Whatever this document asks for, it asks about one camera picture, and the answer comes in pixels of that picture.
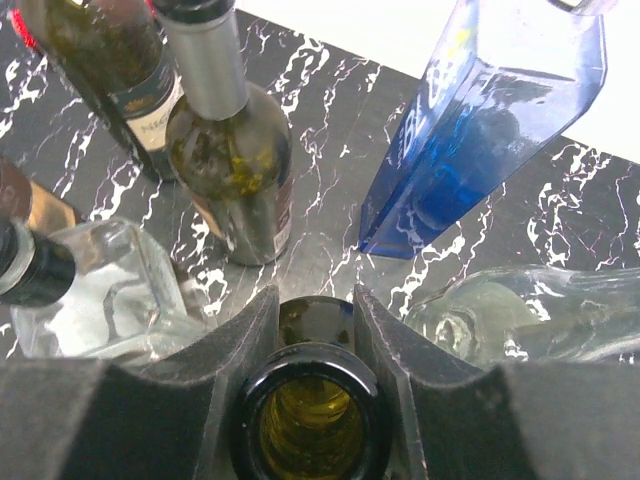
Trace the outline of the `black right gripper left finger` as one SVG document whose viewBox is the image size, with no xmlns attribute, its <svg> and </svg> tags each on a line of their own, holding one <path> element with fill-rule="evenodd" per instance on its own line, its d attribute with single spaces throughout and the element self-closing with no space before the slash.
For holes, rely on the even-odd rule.
<svg viewBox="0 0 640 480">
<path fill-rule="evenodd" d="M 5 479 L 231 479 L 230 412 L 276 347 L 279 292 L 155 363 L 19 359 L 1 366 Z"/>
</svg>

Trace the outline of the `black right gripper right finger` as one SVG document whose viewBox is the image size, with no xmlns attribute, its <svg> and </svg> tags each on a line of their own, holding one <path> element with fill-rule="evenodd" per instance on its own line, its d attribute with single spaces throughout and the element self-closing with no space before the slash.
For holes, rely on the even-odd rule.
<svg viewBox="0 0 640 480">
<path fill-rule="evenodd" d="M 395 479 L 635 479 L 639 370 L 589 363 L 479 370 L 353 291 L 357 355 L 391 408 Z"/>
</svg>

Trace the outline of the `clear glass bottle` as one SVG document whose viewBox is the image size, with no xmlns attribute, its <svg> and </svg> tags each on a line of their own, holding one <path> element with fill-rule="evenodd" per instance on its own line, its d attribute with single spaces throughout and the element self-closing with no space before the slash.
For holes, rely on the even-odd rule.
<svg viewBox="0 0 640 480">
<path fill-rule="evenodd" d="M 539 265 L 474 273 L 414 304 L 407 326 L 481 369 L 639 355 L 639 271 Z"/>
</svg>

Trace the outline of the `clear liquor bottle gold label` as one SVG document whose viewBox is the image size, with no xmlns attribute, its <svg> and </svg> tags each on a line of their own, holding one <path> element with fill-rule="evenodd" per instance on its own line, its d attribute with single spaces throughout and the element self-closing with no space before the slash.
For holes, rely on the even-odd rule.
<svg viewBox="0 0 640 480">
<path fill-rule="evenodd" d="M 28 358 L 154 362 L 215 326 L 188 310 L 164 247 L 124 218 L 45 236 L 2 216 L 1 302 Z"/>
</svg>

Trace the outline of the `wine bottle silver foil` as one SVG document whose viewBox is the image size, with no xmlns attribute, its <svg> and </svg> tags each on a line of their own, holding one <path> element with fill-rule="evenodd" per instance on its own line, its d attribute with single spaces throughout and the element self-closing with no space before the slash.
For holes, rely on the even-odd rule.
<svg viewBox="0 0 640 480">
<path fill-rule="evenodd" d="M 85 221 L 75 207 L 27 177 L 4 156 L 1 156 L 1 215 L 20 220 L 47 237 Z"/>
<path fill-rule="evenodd" d="M 351 303 L 306 296 L 281 304 L 279 348 L 233 403 L 230 453 L 240 479 L 381 479 L 392 415 L 355 354 Z"/>
</svg>

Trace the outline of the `dark green wine bottle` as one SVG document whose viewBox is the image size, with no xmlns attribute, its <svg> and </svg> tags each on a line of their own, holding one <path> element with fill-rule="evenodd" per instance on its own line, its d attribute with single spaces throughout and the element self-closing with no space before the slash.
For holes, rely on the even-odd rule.
<svg viewBox="0 0 640 480">
<path fill-rule="evenodd" d="M 245 77 L 233 2 L 153 6 L 183 88 L 166 130 L 173 171 L 230 261 L 271 263 L 291 231 L 288 120 Z"/>
</svg>

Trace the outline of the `blue square glass bottle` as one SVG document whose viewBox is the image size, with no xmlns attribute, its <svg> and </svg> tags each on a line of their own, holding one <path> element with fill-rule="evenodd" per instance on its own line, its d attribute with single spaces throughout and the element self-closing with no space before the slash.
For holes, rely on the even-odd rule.
<svg viewBox="0 0 640 480">
<path fill-rule="evenodd" d="M 608 1 L 459 1 L 361 208 L 359 248 L 409 259 L 591 107 Z"/>
</svg>

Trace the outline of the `dark wine bottle white label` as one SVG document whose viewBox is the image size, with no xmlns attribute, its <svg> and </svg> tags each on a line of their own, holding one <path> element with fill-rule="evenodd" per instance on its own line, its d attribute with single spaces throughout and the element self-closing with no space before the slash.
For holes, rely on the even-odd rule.
<svg viewBox="0 0 640 480">
<path fill-rule="evenodd" d="M 17 9 L 117 142 L 160 179 L 174 180 L 166 127 L 183 89 L 148 4 L 20 1 Z"/>
</svg>

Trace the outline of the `red glitter microphone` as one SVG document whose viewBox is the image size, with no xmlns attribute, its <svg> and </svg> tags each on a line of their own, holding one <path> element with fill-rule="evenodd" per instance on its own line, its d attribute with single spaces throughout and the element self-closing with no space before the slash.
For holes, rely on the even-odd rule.
<svg viewBox="0 0 640 480">
<path fill-rule="evenodd" d="M 20 10 L 18 8 L 12 8 L 9 11 L 8 18 L 10 20 L 10 23 L 13 27 L 14 32 L 23 41 L 24 45 L 32 51 L 38 51 L 39 50 L 38 43 L 36 39 L 33 37 L 33 35 L 30 33 L 30 31 L 28 30 L 24 22 L 24 19 L 20 13 Z"/>
</svg>

